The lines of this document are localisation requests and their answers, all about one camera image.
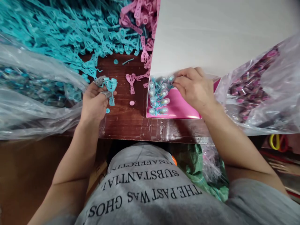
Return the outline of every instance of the dark wooden tabletop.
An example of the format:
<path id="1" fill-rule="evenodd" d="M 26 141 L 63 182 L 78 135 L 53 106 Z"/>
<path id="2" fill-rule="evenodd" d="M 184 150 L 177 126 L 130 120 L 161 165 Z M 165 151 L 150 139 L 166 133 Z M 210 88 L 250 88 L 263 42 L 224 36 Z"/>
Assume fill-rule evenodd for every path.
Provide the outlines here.
<path id="1" fill-rule="evenodd" d="M 84 61 L 91 55 L 83 56 Z M 130 84 L 126 74 L 143 75 L 147 72 L 140 56 L 113 54 L 98 59 L 98 68 L 103 70 L 97 76 L 106 75 L 118 81 L 115 96 L 115 106 L 108 106 L 110 113 L 106 114 L 101 122 L 99 138 L 124 139 L 139 141 L 200 143 L 205 142 L 209 133 L 203 120 L 190 119 L 154 119 L 146 118 L 147 89 L 143 87 L 148 78 L 135 81 L 133 86 L 135 94 L 130 94 Z"/>

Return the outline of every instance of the white cardboard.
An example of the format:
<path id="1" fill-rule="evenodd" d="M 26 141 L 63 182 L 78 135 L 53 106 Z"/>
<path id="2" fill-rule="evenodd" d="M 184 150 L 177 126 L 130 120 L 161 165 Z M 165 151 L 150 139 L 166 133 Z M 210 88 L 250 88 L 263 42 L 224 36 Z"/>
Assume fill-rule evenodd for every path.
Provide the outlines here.
<path id="1" fill-rule="evenodd" d="M 298 0 L 161 0 L 151 76 L 222 77 L 299 30 Z"/>

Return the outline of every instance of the yellow scissors handle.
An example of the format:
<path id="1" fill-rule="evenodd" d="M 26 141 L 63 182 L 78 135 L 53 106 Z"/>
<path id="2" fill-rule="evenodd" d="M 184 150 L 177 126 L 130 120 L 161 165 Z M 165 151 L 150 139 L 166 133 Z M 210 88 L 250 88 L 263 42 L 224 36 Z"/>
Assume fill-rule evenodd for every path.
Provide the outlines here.
<path id="1" fill-rule="evenodd" d="M 274 146 L 274 142 L 273 142 L 274 136 L 276 137 L 276 146 Z M 279 134 L 271 134 L 270 139 L 269 139 L 269 144 L 270 144 L 271 148 L 273 148 L 274 150 L 278 150 L 280 148 Z"/>

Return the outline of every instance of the clear plastic bag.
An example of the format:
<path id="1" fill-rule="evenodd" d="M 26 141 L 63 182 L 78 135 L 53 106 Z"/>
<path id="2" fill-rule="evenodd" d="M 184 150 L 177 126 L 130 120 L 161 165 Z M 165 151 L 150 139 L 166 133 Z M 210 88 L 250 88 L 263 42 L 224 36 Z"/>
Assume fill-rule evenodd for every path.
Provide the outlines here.
<path id="1" fill-rule="evenodd" d="M 300 34 L 222 77 L 215 91 L 248 135 L 300 133 Z"/>
<path id="2" fill-rule="evenodd" d="M 203 153 L 202 173 L 207 183 L 222 183 L 228 186 L 228 179 L 225 174 L 224 164 L 211 138 L 206 144 L 201 144 Z"/>
<path id="3" fill-rule="evenodd" d="M 79 122 L 81 93 L 88 83 L 54 58 L 28 51 L 17 42 L 0 37 L 0 64 L 59 82 L 70 108 L 45 105 L 0 84 L 0 139 L 42 138 L 63 133 Z"/>

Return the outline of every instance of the bag of pink items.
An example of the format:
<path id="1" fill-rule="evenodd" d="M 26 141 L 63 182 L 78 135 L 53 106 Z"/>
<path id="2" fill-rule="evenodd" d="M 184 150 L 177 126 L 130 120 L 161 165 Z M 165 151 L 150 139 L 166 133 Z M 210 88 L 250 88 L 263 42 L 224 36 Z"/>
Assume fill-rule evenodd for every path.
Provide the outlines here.
<path id="1" fill-rule="evenodd" d="M 215 91 L 248 135 L 300 133 L 300 34 L 222 77 Z"/>

